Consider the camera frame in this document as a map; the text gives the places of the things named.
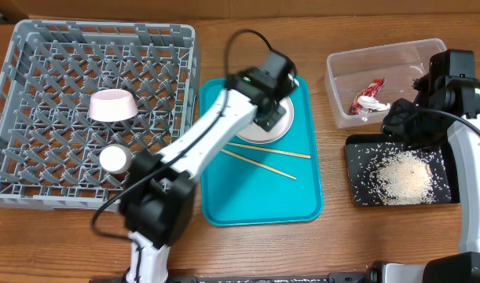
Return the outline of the large white pink plate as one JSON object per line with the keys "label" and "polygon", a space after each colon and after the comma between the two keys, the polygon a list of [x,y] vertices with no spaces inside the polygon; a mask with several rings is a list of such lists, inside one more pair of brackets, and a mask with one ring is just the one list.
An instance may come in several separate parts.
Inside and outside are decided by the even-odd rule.
{"label": "large white pink plate", "polygon": [[286,113],[271,131],[264,131],[254,123],[255,111],[252,122],[239,131],[236,136],[254,144],[266,144],[281,139],[290,130],[295,119],[295,107],[290,95],[298,88],[299,81],[293,75],[288,75],[287,80],[274,87],[267,86],[265,83],[256,83],[252,77],[246,75],[238,79],[234,89],[246,95],[250,99],[250,103],[253,104],[255,98],[269,97],[279,101]]}

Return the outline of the white plastic cup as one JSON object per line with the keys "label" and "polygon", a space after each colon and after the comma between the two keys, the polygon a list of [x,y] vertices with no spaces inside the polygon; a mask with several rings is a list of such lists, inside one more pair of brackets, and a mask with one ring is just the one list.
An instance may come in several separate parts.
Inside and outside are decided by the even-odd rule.
{"label": "white plastic cup", "polygon": [[118,144],[108,145],[104,147],[99,155],[101,167],[108,173],[120,174],[126,172],[132,160],[131,151]]}

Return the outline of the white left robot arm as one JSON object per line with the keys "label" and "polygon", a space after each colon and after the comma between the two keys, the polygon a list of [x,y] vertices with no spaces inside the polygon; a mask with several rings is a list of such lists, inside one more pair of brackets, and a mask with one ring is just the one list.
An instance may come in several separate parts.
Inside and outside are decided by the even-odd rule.
{"label": "white left robot arm", "polygon": [[170,246],[189,224],[204,169],[251,124],[269,133],[282,123],[280,103],[298,85],[294,63],[273,51],[262,66],[228,75],[214,104],[177,141],[134,157],[119,206],[132,242],[126,281],[167,280]]}

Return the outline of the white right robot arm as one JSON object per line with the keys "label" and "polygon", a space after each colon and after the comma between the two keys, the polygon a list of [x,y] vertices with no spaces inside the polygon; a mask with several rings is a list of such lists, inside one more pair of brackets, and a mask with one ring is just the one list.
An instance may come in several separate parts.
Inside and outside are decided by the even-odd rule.
{"label": "white right robot arm", "polygon": [[426,265],[376,261],[367,282],[480,282],[480,81],[470,50],[446,50],[430,58],[417,79],[414,101],[395,101],[382,132],[407,149],[448,144],[456,167],[461,206],[459,252]]}

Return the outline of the pink white tissue waste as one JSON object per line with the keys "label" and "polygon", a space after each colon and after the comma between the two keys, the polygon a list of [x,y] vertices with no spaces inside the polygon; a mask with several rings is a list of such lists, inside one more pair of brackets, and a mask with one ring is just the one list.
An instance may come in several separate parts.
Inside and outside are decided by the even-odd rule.
{"label": "pink white tissue waste", "polygon": [[362,107],[363,112],[382,112],[390,109],[390,104],[383,104],[374,97],[360,96],[357,102]]}

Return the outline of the small pink bowl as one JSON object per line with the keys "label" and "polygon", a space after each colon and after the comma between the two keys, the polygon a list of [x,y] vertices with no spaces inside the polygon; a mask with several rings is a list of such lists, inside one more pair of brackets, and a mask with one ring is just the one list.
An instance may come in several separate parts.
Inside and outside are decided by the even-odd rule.
{"label": "small pink bowl", "polygon": [[99,122],[119,122],[133,118],[138,108],[131,92],[121,89],[100,90],[90,98],[89,117]]}

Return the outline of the red white wrapper waste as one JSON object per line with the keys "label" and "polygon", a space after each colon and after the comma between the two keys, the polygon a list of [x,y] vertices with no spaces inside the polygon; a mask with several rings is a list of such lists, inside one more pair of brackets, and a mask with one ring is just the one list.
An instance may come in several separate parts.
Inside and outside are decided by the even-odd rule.
{"label": "red white wrapper waste", "polygon": [[390,104],[384,104],[377,99],[385,79],[374,79],[367,88],[360,91],[354,98],[349,113],[365,115],[371,112],[382,112],[390,109]]}

